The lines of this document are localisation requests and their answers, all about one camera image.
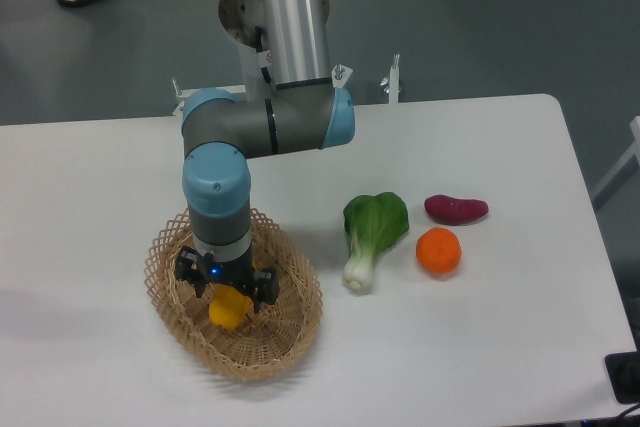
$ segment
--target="white table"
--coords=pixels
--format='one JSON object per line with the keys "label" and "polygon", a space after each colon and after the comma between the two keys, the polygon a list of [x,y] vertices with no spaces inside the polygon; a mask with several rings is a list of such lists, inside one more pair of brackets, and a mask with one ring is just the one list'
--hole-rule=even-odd
{"label": "white table", "polygon": [[[179,119],[0,128],[0,418],[6,426],[511,425],[612,416],[603,357],[634,349],[558,103],[543,95],[357,107],[347,147],[250,162],[253,205],[324,293],[312,352],[236,384],[166,331],[143,285],[183,210]],[[411,230],[374,291],[341,285],[342,208],[398,193]],[[414,260],[436,193],[485,199],[453,228],[458,275]]]}

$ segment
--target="gray floor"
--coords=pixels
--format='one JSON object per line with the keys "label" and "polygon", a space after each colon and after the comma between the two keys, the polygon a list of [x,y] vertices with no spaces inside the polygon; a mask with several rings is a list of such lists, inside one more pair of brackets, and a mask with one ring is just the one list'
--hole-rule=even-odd
{"label": "gray floor", "polygon": [[[400,52],[404,100],[545,92],[592,187],[640,115],[640,0],[331,0],[331,59],[358,103]],[[0,0],[0,124],[166,115],[183,87],[240,83],[217,0]],[[640,296],[640,174],[599,215],[625,297]]]}

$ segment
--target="woven basket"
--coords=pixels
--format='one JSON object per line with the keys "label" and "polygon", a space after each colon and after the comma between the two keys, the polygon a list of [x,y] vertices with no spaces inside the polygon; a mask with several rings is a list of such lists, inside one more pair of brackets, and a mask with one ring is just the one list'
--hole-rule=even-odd
{"label": "woven basket", "polygon": [[175,280],[180,249],[193,248],[187,212],[167,222],[146,261],[145,285],[156,311],[173,336],[216,374],[259,380],[295,364],[315,340],[322,316],[322,294],[313,267],[277,224],[251,212],[253,258],[259,268],[274,267],[280,281],[275,305],[253,309],[235,330],[217,327],[208,309],[215,295],[209,284],[201,298],[187,282]]}

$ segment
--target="sweet potato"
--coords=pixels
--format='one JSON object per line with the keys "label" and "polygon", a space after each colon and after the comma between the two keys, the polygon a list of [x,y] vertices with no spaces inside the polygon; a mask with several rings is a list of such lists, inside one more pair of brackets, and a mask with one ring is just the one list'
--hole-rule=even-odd
{"label": "sweet potato", "polygon": [[434,195],[424,201],[427,214],[440,224],[462,225],[481,219],[489,213],[486,202],[476,199],[456,199]]}

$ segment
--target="cable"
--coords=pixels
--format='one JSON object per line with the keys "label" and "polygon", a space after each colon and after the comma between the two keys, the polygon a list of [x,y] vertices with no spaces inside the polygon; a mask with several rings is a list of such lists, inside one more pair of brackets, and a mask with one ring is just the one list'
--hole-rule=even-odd
{"label": "cable", "polygon": [[640,409],[640,404],[636,404],[633,407],[629,407],[627,410],[620,412],[620,414],[618,415],[618,417],[615,418],[615,422],[620,422],[622,419],[624,419],[627,415],[629,415],[632,412],[635,412],[636,410]]}

